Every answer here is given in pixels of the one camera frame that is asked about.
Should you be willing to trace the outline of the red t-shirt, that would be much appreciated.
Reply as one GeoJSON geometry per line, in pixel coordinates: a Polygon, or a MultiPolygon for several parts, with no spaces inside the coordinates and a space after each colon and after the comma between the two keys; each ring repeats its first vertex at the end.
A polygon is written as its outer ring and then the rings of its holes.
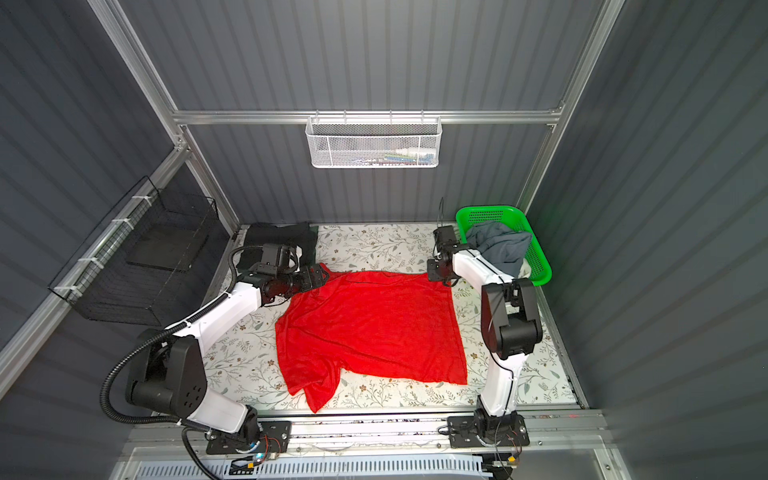
{"type": "Polygon", "coordinates": [[[312,412],[333,398],[344,371],[468,382],[452,292],[426,274],[332,272],[323,287],[290,300],[275,333],[284,384],[312,412]]]}

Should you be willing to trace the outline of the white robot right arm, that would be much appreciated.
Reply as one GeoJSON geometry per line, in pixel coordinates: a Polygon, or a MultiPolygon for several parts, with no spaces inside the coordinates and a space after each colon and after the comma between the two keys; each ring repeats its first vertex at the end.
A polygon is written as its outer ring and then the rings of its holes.
{"type": "Polygon", "coordinates": [[[437,227],[433,238],[428,279],[445,286],[463,279],[478,292],[480,332],[490,354],[474,413],[447,419],[450,445],[454,449],[527,446],[530,440],[516,395],[526,360],[543,338],[534,285],[499,270],[477,250],[461,244],[451,226],[437,227]]]}

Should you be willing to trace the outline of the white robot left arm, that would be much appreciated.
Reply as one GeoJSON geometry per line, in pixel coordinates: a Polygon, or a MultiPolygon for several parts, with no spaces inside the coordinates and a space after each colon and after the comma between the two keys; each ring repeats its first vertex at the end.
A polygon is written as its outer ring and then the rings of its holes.
{"type": "Polygon", "coordinates": [[[230,282],[222,293],[178,322],[145,331],[135,350],[118,364],[128,371],[127,403],[151,412],[130,422],[176,423],[244,445],[259,441],[256,410],[210,386],[205,356],[245,317],[274,306],[278,298],[289,300],[324,286],[330,274],[318,264],[304,263],[296,245],[254,249],[260,257],[245,272],[228,258],[230,282]]]}

